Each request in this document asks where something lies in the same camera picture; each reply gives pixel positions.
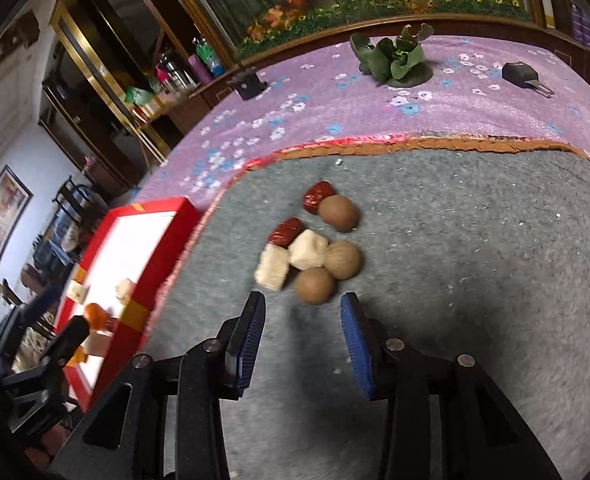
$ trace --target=brown round nut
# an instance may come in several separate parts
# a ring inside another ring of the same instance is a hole
[[[360,210],[342,195],[329,196],[319,205],[319,216],[341,233],[352,231],[360,223]]]
[[[323,267],[302,270],[295,279],[295,291],[299,299],[310,305],[320,305],[330,299],[335,280]]]
[[[324,267],[338,280],[348,280],[361,270],[361,251],[352,242],[337,240],[326,249]]]

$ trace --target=table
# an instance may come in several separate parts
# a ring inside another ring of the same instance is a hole
[[[266,92],[227,96],[173,150],[138,200],[187,196],[205,210],[256,158],[311,141],[421,137],[514,137],[559,141],[590,158],[590,86],[551,52],[510,41],[433,36],[423,43],[433,78],[415,88],[377,87],[348,43],[260,72]],[[546,99],[504,81],[522,60],[556,95]]]

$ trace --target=red date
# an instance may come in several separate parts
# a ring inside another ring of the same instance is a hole
[[[293,216],[282,222],[268,237],[268,243],[287,249],[292,241],[304,231],[304,224]]]
[[[304,195],[304,209],[313,215],[317,214],[317,208],[321,201],[329,196],[336,195],[335,190],[325,180],[320,180]]]

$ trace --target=plastic bottle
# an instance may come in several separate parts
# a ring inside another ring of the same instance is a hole
[[[200,38],[199,40],[194,38],[192,42],[195,45],[197,56],[199,56],[199,58],[208,67],[213,76],[218,77],[226,72],[224,67],[222,67],[219,58],[217,57],[217,54],[215,54],[213,48],[204,38]]]

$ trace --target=white wall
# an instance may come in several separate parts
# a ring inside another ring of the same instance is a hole
[[[69,175],[76,173],[62,151],[37,124],[26,124],[0,156],[0,172],[8,165],[33,194],[15,225],[0,259],[0,281],[13,286],[29,254],[32,242],[53,213],[52,200]],[[6,305],[0,300],[0,321]]]

